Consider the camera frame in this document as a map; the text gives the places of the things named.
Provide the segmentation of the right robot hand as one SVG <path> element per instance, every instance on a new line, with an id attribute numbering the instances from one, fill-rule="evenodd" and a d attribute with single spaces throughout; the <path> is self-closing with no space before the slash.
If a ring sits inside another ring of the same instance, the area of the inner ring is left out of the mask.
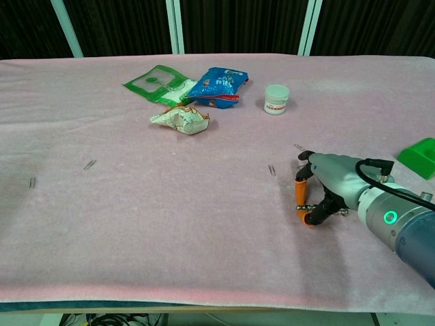
<path id="1" fill-rule="evenodd" d="M 296 204 L 306 204 L 307 181 L 311 177 L 316 177 L 324 189 L 324 199 L 314 209 L 298 210 L 305 225 L 320 225 L 341 209 L 357 211 L 362 192 L 369 188 L 369 184 L 356 173 L 358 158 L 305 150 L 298 159 L 306 164 L 296 173 Z"/>

